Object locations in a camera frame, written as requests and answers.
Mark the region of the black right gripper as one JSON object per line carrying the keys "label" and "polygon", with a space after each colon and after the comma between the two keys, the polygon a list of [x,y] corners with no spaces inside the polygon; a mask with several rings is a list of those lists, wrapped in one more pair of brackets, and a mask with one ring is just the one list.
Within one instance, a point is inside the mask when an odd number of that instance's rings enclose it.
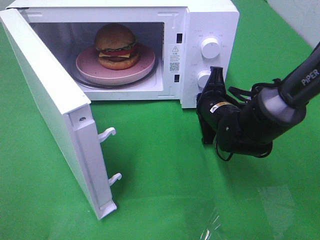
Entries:
{"label": "black right gripper", "polygon": [[232,97],[227,95],[223,68],[210,66],[210,75],[202,93],[197,96],[196,113],[202,133],[202,143],[212,145],[219,121],[240,108]]}

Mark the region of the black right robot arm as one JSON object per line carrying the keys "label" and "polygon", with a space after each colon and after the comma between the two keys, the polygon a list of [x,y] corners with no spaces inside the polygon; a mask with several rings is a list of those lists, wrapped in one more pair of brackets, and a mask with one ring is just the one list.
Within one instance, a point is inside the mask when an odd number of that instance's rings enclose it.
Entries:
{"label": "black right robot arm", "polygon": [[273,140],[301,123],[307,104],[320,93],[320,47],[284,79],[260,82],[250,91],[226,88],[223,69],[211,67],[196,99],[202,143],[216,152],[267,157]]}

